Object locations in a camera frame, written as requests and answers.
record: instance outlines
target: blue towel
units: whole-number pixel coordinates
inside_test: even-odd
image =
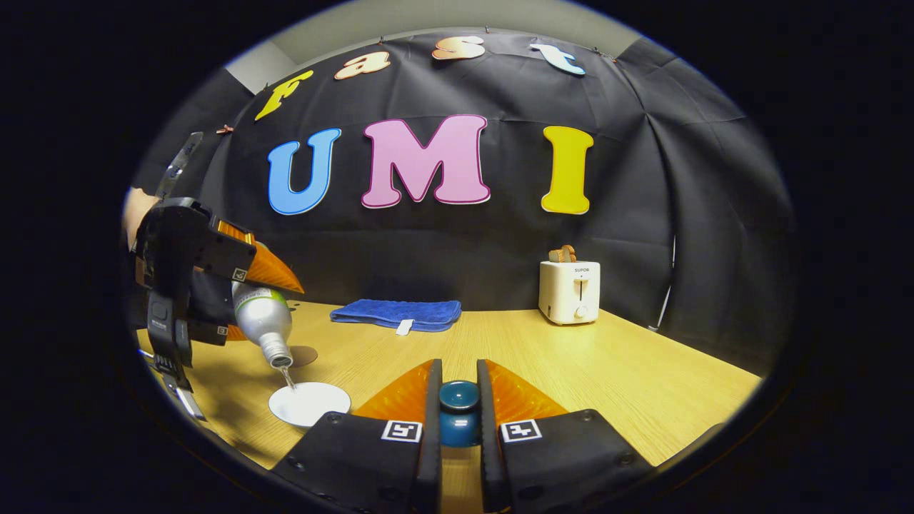
[[[390,302],[357,300],[330,313],[331,321],[340,323],[374,323],[382,327],[399,327],[404,319],[413,319],[412,330],[442,332],[460,317],[460,302]]]

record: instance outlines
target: toaster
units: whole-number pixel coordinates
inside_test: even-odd
[[[539,310],[559,325],[595,321],[600,313],[600,263],[541,262]]]

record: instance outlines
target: silver bottle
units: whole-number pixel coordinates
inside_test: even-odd
[[[286,339],[292,332],[292,314],[285,298],[266,287],[252,287],[232,282],[235,321],[245,337],[260,346],[263,357],[275,369],[292,365],[292,353]]]

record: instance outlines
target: white saucer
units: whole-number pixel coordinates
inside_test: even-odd
[[[300,382],[295,391],[285,386],[270,397],[270,411],[277,418],[301,430],[314,426],[328,412],[349,412],[352,400],[335,385]]]

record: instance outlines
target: table surface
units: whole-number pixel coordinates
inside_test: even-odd
[[[527,380],[570,412],[595,409],[651,464],[725,422],[759,377],[606,311],[581,326],[557,326],[536,309],[464,312],[444,332],[330,321],[339,305],[289,302],[289,346],[317,350],[317,360],[289,370],[295,382],[346,391],[352,411],[404,372],[441,359],[443,380],[476,381],[476,360],[490,359]],[[140,346],[151,352],[145,330]],[[267,406],[285,380],[248,341],[193,345],[187,377],[205,426],[242,454],[272,468],[302,438]],[[479,446],[443,447],[443,514],[482,512]]]

